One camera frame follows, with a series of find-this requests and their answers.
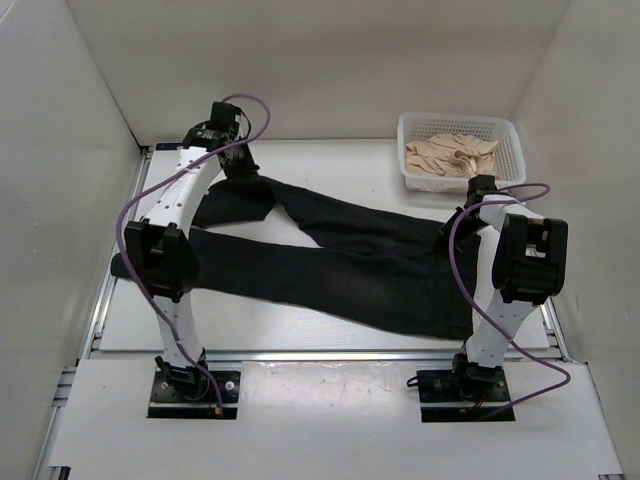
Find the metal frame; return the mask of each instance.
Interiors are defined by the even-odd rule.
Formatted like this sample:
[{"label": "metal frame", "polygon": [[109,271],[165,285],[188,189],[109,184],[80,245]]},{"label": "metal frame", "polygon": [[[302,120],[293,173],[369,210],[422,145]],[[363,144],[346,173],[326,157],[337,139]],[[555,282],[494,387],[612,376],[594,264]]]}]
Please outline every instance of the metal frame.
[{"label": "metal frame", "polygon": [[[129,199],[142,191],[148,170],[153,148],[147,148],[142,152],[142,161],[136,172],[134,181],[129,193]],[[128,218],[134,215],[133,210]],[[117,246],[114,243],[110,259],[117,253]],[[111,297],[113,295],[117,280],[111,276],[109,268],[105,268],[101,288],[96,299],[91,317],[87,324],[87,335],[79,351],[78,360],[88,358],[112,358],[112,359],[133,359],[141,356],[152,356],[155,352],[109,352],[99,350],[102,332],[104,330],[105,319],[109,310]],[[550,347],[546,349],[532,349],[536,356],[548,360],[563,360],[575,362],[570,355],[564,338],[558,315],[551,299],[541,307],[542,317],[549,335]],[[451,359],[457,350],[448,349],[440,351],[208,351],[207,359],[210,368],[217,370],[240,370],[242,362],[347,362],[347,361],[404,361],[414,362],[419,369],[450,368]],[[507,361],[519,361],[522,355],[517,352],[508,351]],[[68,478],[69,469],[65,467],[47,467],[49,453],[55,440],[55,432],[59,424],[61,413],[66,405],[67,398],[71,390],[71,384],[75,375],[75,368],[66,369],[62,372],[56,395],[53,401],[51,418],[40,449],[38,459],[34,468],[32,480],[64,480]],[[619,476],[603,476],[602,478],[623,478]]]},{"label": "metal frame", "polygon": [[[144,185],[145,178],[147,177],[147,172],[149,171],[149,163],[151,162],[152,154],[153,150],[150,148],[143,150],[142,161],[140,162],[140,166],[138,167],[138,171],[136,172],[134,181],[131,184],[129,196],[127,197],[128,200],[132,199],[142,191],[142,186]],[[127,216],[127,219],[130,220],[131,218],[133,218],[133,215],[134,210],[131,209],[129,215]],[[109,256],[109,262],[116,253],[118,253],[118,246],[114,242],[113,248],[111,249],[111,255]],[[104,328],[104,320],[109,310],[109,304],[111,302],[111,296],[113,295],[115,285],[116,279],[109,273],[109,264],[107,264],[107,267],[105,268],[105,274],[102,279],[102,285],[100,287],[100,293],[98,294],[98,298],[96,299],[96,304],[93,308],[87,335],[82,345],[82,349],[80,350],[80,353],[78,355],[78,359],[89,358],[89,355],[91,354],[91,345],[93,344],[95,334],[98,332],[102,332],[102,329]]]}]

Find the white wall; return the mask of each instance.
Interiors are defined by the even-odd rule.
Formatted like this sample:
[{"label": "white wall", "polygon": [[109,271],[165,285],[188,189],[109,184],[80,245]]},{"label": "white wall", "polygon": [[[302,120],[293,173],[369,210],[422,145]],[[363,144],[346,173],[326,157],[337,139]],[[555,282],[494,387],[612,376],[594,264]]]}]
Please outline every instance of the white wall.
[{"label": "white wall", "polygon": [[514,118],[536,209],[569,223],[556,302],[589,362],[630,478],[640,478],[640,2],[574,0]]},{"label": "white wall", "polygon": [[269,102],[270,138],[392,138],[407,110],[508,116],[569,0],[67,2],[153,143],[238,90]]},{"label": "white wall", "polygon": [[0,0],[0,15],[0,478],[21,480],[139,154],[64,1]]}]

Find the fabric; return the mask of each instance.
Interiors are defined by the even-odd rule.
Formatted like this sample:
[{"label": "fabric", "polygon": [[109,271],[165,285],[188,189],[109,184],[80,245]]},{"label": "fabric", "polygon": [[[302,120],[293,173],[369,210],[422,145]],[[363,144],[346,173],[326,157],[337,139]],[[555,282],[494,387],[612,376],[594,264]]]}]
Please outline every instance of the fabric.
[{"label": "fabric", "polygon": [[405,147],[407,172],[439,177],[493,175],[494,152],[499,143],[450,133],[434,135],[426,142],[410,142]]},{"label": "fabric", "polygon": [[[263,220],[281,204],[323,248],[274,245],[192,228],[196,287],[300,305],[389,332],[455,340],[473,332],[445,254],[432,249],[441,223],[372,210],[266,177],[213,185],[194,225]],[[458,254],[473,292],[479,239]],[[111,272],[127,273],[119,256]],[[211,306],[212,314],[215,305]]]}]

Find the cable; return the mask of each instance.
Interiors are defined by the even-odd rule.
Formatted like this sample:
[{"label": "cable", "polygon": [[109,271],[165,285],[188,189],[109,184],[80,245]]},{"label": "cable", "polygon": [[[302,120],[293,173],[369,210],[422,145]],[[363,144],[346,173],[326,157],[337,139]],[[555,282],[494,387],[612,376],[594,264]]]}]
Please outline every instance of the cable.
[{"label": "cable", "polygon": [[178,347],[178,350],[180,351],[180,353],[184,356],[185,360],[187,360],[187,362],[189,362],[194,368],[199,370],[203,375],[207,377],[207,380],[210,382],[210,385],[213,386],[216,392],[216,405],[217,405],[217,408],[220,410],[221,415],[222,415],[222,392],[220,391],[218,382],[216,381],[215,377],[211,374],[211,372],[209,372],[207,368],[200,365],[196,360],[191,358],[191,356],[186,352],[186,350],[182,346],[182,343],[180,343],[180,336],[178,335],[178,330],[176,329],[175,325],[169,319],[169,317],[162,311],[162,309],[158,307],[156,302],[154,302],[153,297],[147,290],[147,287],[145,286],[144,282],[142,281],[142,279],[136,272],[135,268],[133,267],[133,264],[131,263],[131,259],[129,258],[129,255],[127,253],[127,248],[124,243],[123,231],[124,231],[124,221],[127,217],[127,213],[129,212],[129,210],[131,210],[131,208],[134,205],[136,205],[144,197],[161,189],[164,186],[167,186],[175,182],[177,179],[185,175],[190,169],[196,168],[198,165],[202,164],[203,162],[206,162],[209,158],[215,155],[220,155],[221,153],[231,148],[240,147],[242,145],[246,145],[250,142],[253,142],[255,139],[257,139],[260,135],[264,133],[264,131],[269,126],[269,122],[271,121],[271,111],[269,110],[268,105],[260,98],[255,97],[253,95],[244,94],[244,93],[229,95],[228,97],[225,97],[224,99],[222,99],[222,102],[227,102],[234,98],[246,98],[249,100],[253,100],[254,102],[259,103],[264,109],[266,114],[266,119],[262,127],[260,127],[260,129],[255,133],[255,135],[253,135],[252,137],[243,138],[236,142],[230,143],[228,145],[225,145],[224,147],[217,148],[212,152],[207,152],[204,155],[202,155],[200,158],[198,158],[195,162],[190,163],[188,166],[186,166],[182,170],[177,171],[176,173],[171,175],[169,178],[154,185],[153,187],[148,188],[143,192],[140,192],[138,195],[133,197],[124,205],[124,207],[122,208],[122,211],[118,214],[118,219],[116,220],[116,243],[118,244],[118,249],[120,250],[120,253],[122,255],[122,261],[124,263],[125,268],[127,269],[127,272],[129,272],[129,276],[131,277],[131,280],[133,280],[134,283],[138,286],[138,288],[140,289],[140,292],[142,292],[142,295],[147,300],[149,305],[151,305],[151,308],[153,308],[153,310],[156,312],[158,317],[169,326],[169,328],[171,329],[171,335],[173,336],[173,339],[176,342],[176,346]]},{"label": "cable", "polygon": [[514,188],[523,188],[523,187],[543,187],[545,190],[542,193],[538,193],[536,195],[532,195],[530,197],[526,197],[523,198],[522,200],[518,201],[518,200],[491,200],[491,201],[487,201],[487,202],[482,202],[482,203],[477,203],[475,205],[471,205],[470,207],[466,208],[465,210],[462,211],[462,213],[458,216],[458,218],[456,218],[455,222],[453,223],[453,227],[451,228],[451,235],[449,236],[449,262],[451,263],[451,270],[453,271],[453,276],[456,279],[456,283],[458,284],[458,288],[460,288],[460,291],[462,292],[462,295],[464,296],[465,300],[469,303],[469,305],[471,305],[471,307],[473,307],[473,309],[478,312],[478,314],[484,318],[489,325],[491,325],[493,328],[495,328],[498,333],[500,333],[500,335],[502,335],[504,338],[506,338],[509,343],[511,344],[511,346],[513,348],[516,349],[517,352],[519,352],[521,355],[523,355],[524,357],[528,358],[529,360],[532,360],[542,366],[545,366],[547,368],[550,368],[552,370],[555,370],[556,372],[562,373],[565,378],[564,380],[555,383],[553,385],[551,385],[550,387],[546,387],[543,388],[541,390],[535,391],[533,393],[530,393],[528,395],[525,395],[524,397],[518,398],[517,400],[513,400],[512,402],[507,403],[506,405],[503,405],[502,407],[496,408],[495,410],[491,411],[490,413],[488,413],[487,415],[484,415],[480,418],[478,418],[479,421],[482,420],[486,420],[489,417],[492,417],[494,415],[497,415],[500,412],[503,412],[504,410],[507,410],[511,407],[513,407],[514,405],[518,405],[519,403],[522,402],[526,402],[527,400],[530,400],[534,397],[537,397],[539,395],[543,395],[547,392],[550,392],[552,390],[556,390],[560,387],[564,387],[566,384],[568,384],[571,381],[571,374],[566,371],[564,368],[558,367],[556,365],[553,365],[552,363],[549,363],[545,360],[542,360],[541,358],[536,357],[535,355],[530,354],[529,352],[527,352],[524,348],[522,348],[520,345],[518,345],[516,343],[516,341],[511,338],[511,336],[502,328],[500,327],[500,325],[498,325],[495,321],[493,321],[493,319],[487,315],[487,313],[480,307],[480,305],[478,305],[475,300],[473,299],[473,297],[469,294],[469,291],[467,290],[467,287],[465,287],[464,283],[462,282],[462,277],[460,276],[460,271],[458,270],[458,265],[456,263],[456,257],[455,257],[455,235],[456,235],[456,231],[458,230],[458,227],[460,226],[460,223],[462,222],[462,220],[464,218],[466,218],[471,212],[485,207],[487,205],[511,205],[511,204],[517,204],[520,202],[525,202],[525,201],[529,201],[529,200],[535,200],[537,198],[543,197],[544,195],[546,195],[547,193],[549,193],[551,191],[551,187],[547,184],[544,183],[523,183],[520,185],[514,185],[512,187],[507,187],[507,188],[503,188],[500,190],[511,190]]}]

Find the black jeans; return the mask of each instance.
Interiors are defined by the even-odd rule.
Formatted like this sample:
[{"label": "black jeans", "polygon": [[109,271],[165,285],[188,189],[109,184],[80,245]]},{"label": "black jeans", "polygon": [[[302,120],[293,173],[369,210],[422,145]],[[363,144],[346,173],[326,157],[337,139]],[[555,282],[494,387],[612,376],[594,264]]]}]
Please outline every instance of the black jeans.
[{"label": "black jeans", "polygon": [[[276,203],[322,248],[192,228],[197,287],[309,307],[394,333],[456,340],[473,333],[471,308],[447,255],[432,248],[439,222],[372,210],[256,175],[213,185],[193,225],[260,221]],[[479,243],[474,238],[456,257],[472,294]],[[127,276],[118,256],[111,272]]]}]

